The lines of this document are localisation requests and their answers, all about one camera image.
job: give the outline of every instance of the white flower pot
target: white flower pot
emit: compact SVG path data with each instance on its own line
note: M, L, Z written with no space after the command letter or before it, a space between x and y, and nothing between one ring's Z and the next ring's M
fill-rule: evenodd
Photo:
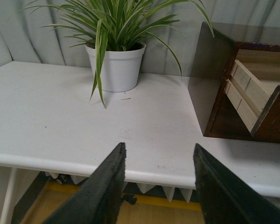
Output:
M109 92L124 92L133 89L137 85L143 48L131 51L106 51L102 70L102 89ZM95 74L95 49L85 46L88 53L92 73Z

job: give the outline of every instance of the white table leg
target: white table leg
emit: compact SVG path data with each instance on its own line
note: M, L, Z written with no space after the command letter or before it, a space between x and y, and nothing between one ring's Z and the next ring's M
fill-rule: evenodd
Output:
M10 224L19 187L18 168L11 168L0 224Z

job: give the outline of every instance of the yellow floor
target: yellow floor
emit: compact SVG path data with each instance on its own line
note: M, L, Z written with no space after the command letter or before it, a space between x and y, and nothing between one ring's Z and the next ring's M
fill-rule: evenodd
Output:
M40 224L79 187L48 182L21 224ZM135 205L124 202L117 224L204 224L199 203L136 195Z

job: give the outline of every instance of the wooden box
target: wooden box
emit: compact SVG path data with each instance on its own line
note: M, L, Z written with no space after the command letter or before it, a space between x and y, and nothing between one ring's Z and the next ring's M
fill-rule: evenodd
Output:
M189 93L204 136L280 143L280 28L201 26Z

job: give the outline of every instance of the table top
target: table top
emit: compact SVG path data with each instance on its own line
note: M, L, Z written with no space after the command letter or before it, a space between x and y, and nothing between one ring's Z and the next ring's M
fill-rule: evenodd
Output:
M126 143L126 181L195 188L193 151L206 148L260 194L280 197L280 144L203 137L189 78L140 74L127 92L98 91L91 69L0 67L0 166L90 175Z

